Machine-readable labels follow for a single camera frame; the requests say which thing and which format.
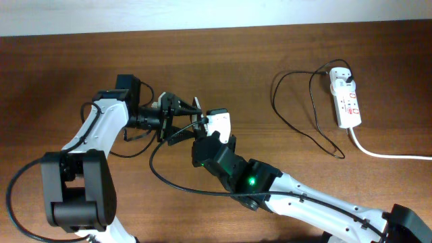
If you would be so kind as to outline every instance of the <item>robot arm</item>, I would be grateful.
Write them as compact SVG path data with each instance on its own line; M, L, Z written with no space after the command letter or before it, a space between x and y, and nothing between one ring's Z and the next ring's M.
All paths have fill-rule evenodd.
M97 242L138 242L115 216L117 199L107 164L118 132L127 127L156 130L159 142L176 133L169 145L195 138L193 166L204 167L229 192L268 192L233 195L234 200L253 211L262 208L314 225L329 233L326 242L432 242L432 231L410 209L395 205L391 213L385 213L353 205L313 190L269 164L246 162L235 154L236 137L230 136L226 109L208 111L208 122L195 124L193 132L178 134L179 128L172 126L174 116L190 115L193 122L204 118L197 98L189 105L164 92L152 107L139 107L139 96L140 80L119 75L114 90L100 91L93 98L90 115L63 150L46 153L40 160L50 225L79 236L90 234ZM66 186L77 177L84 178L83 188Z
M139 107L139 98L140 80L119 75L115 89L99 91L93 97L89 116L63 150L42 158L45 211L50 225L79 236L91 235L97 242L138 241L115 216L117 199L107 164L115 138L127 127L156 130L158 141L162 141L177 132L178 128L172 126L174 116L201 114L200 109L168 92L149 108ZM193 135L185 131L170 145ZM83 188L66 186L66 182L79 177L84 178Z
M264 196L232 197L248 209L262 208L305 221L330 236L324 242L432 241L432 231L410 209L394 205L391 213L385 213L380 209L353 205L309 188L269 164L254 159L246 162L235 154L236 137L230 136L227 110L208 111L207 118L206 127L194 129L192 164L207 169L229 192L269 192ZM288 195L271 192L287 192Z

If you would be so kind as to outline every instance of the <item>white power strip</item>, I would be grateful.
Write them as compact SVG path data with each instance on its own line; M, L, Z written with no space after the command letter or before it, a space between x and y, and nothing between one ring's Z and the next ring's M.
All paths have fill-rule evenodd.
M348 68L332 68L330 70L330 91L335 101L337 123L340 128L347 128L350 131L351 137L358 149L367 155L379 158L432 160L432 157L417 155L380 155L369 152L360 145L354 134L353 127L360 125L362 120L357 102L356 83L350 78L351 75L351 71Z
M351 71L335 67L330 71L330 91L334 97L337 123L340 128L353 128L362 123L358 107L356 83L347 82Z

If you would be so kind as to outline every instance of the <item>black power cord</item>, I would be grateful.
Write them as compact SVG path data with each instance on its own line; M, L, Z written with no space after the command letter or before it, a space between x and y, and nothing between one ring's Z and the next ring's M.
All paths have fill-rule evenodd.
M139 151L139 152L137 152L137 153L135 153L133 155L119 155L119 154L114 153L112 151L110 151L109 153L111 155L114 155L114 156L117 156L117 157L120 157L120 158L124 158L124 159L130 159L130 158L133 158L133 157L137 157L137 156L139 156L140 154L142 154L143 152L145 152L149 148L149 146L153 143L153 140L156 138L156 135L157 135L157 132L155 132L155 135L153 135L153 137L151 138L150 142L141 151Z
M348 67L348 69L351 71L351 76L350 76L350 80L347 82L351 82L354 78L353 78L353 74L352 74L352 70L350 67L350 64L348 64L347 61L343 60L343 59L334 59L329 61L328 63L322 65L320 68L318 68L316 71L314 72L310 72L310 71L293 71L293 72L289 72L287 74L284 74L280 79L279 82L277 83L276 87L275 87L275 91L273 93L273 97L271 99L271 107L273 108L274 112L276 113L276 115L285 123L287 124L291 129L293 129L294 131L298 132L299 134L306 136L308 138L310 138L320 149L322 149L324 152L326 152L328 155L331 155L337 159L345 159L345 154L344 152L342 152L342 150L332 141L330 140L330 138L328 138L326 135L324 135L324 133L321 131L321 128L319 127L319 122L318 122L318 115L317 115L317 108L315 107L315 103L313 101L313 95L312 95L312 79L313 77L318 74L318 75L327 75L328 73L325 71L320 72L320 70L322 70L323 68L327 67L328 65L337 62L337 61L342 61L345 63L345 65ZM290 124L276 109L276 105L275 105L275 99L276 99L276 93L277 93L277 89L279 88L279 85L281 84L281 82L284 80L285 77L291 75L291 74L312 74L310 76L309 79L309 95L310 95L310 100L312 101L312 107L313 107L313 113L315 116L315 124L317 125L317 129L318 132L320 133L320 135L322 135L322 137L324 137L327 141L330 142L331 145L333 145L333 147L335 149L337 149L342 156L338 156L335 155L334 153L328 151L327 149L325 149L324 147L322 147L314 138L312 138L311 136L309 136L308 134L305 134L304 132L300 131L299 129L295 128L292 124Z
M276 192L276 191L268 191L268 192L253 192L253 193L229 193L229 192L211 192L211 191L204 191L204 190L196 190L196 189L192 189L192 188L187 188L187 187L183 187L183 186L179 186L177 184L174 184L173 182L170 182L169 180L165 179L161 174L159 174L156 169L153 166L153 159L156 155L156 152L161 148L162 145L164 145L166 142L168 142L169 140L171 140L173 137L177 136L180 132L183 132L184 130L192 127L193 125L196 124L203 124L208 122L207 119L203 119L201 121L196 121L193 122L187 126L185 126L184 128L178 130L176 133L172 134L169 138L166 138L165 140L163 140L161 143L159 143L156 148L154 149L154 151L151 153L150 156L150 160L148 162L149 166L150 166L150 170L153 172L153 174L160 179L163 183L167 184L168 186L172 186L175 189L178 190L182 190L184 192L191 192L191 193L195 193L195 194L201 194L201 195L208 195L208 196L263 196L263 195L282 195L282 196L291 196L291 197L295 197L295 198L299 198L302 200L308 200L311 201L313 203L317 203L318 205L322 205L324 207L328 207L330 209L333 209L341 214L344 214L350 218L352 218L353 220L359 222L362 224L363 227L365 228L369 228L372 231L374 231L378 236L383 237L383 233L381 233L376 227L374 227L373 225L371 225L366 219L362 219L360 217L357 217L356 215L345 211L335 205L331 205L328 202L323 202L321 200L315 199L315 198L311 198L309 196L304 196L301 194L296 194L293 192Z
M97 109L97 114L94 117L92 123L90 124L90 126L88 127L87 131L80 137L79 141L74 145L71 146L70 148L67 148L65 150L62 150L61 152L65 155L68 152L78 148L87 138L87 136L90 134L91 130L93 129L93 127L95 126L98 118L101 116L102 114L102 110L101 108L93 103L93 102L86 102L84 104L82 104L81 106L81 113L83 113L84 107L86 105L93 105L96 107ZM28 229L26 229L16 218L14 210L12 209L12 188L14 187L16 181L18 180L18 178L28 169L30 169L31 167L33 167L34 165L37 165L41 162L41 159L36 159L30 163L28 163L27 165L23 166L23 168L21 168L11 179L11 181L9 182L9 185L7 186L7 190L6 190L6 211L7 214L9 215L9 218L12 220L12 223L15 225L15 227L18 228L18 230L23 233L25 236L32 238L33 240L38 240L40 242L48 242L48 243L56 243L56 242L81 242L83 240L91 240L91 235L87 235L85 237L81 237L81 238L75 238L75 239L70 239L70 240L56 240L56 239L51 239L51 238L46 238L43 236L39 236L36 235L32 232L30 232Z
M141 82L141 85L147 86L147 88L151 91L151 99L150 99L150 101L147 102L147 103L145 103L145 104L143 104L143 105L141 105L143 107L146 107L147 105L150 105L155 100L155 91L153 90L153 88L150 85L144 83L143 81L140 81L140 82Z

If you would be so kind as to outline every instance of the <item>wood grain surface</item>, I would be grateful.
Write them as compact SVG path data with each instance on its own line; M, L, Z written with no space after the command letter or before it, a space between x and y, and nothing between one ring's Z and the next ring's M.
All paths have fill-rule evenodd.
M314 70L335 58L352 66L362 145L377 153L432 155L432 21L316 24L218 30L123 32L0 38L0 194L24 164L58 151L81 126L79 108L117 74L135 74L203 109L225 107L237 136L236 153L265 161L304 184L366 207L410 207L432 227L432 162L377 159L361 153L335 121L329 78L313 92L321 129L345 152L339 160L289 129L270 106L271 83L282 70ZM313 122L307 75L288 78L277 107L326 148ZM150 93L142 92L142 102ZM176 118L185 126L188 118ZM132 154L147 143L117 138L113 151ZM217 178L193 168L192 141L164 146L155 167L192 188L223 191ZM229 198L188 194L160 182L150 151L133 159L110 156L117 216L141 242L261 242L321 234L306 223ZM74 238L45 219L40 167L13 190L23 225L52 238ZM31 242L0 203L0 241Z

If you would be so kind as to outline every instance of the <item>green led light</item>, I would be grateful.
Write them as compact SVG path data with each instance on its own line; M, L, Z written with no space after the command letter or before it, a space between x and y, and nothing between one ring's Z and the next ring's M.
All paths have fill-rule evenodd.
M256 183L255 178L253 177L249 178L249 185L253 186L255 185L255 183Z

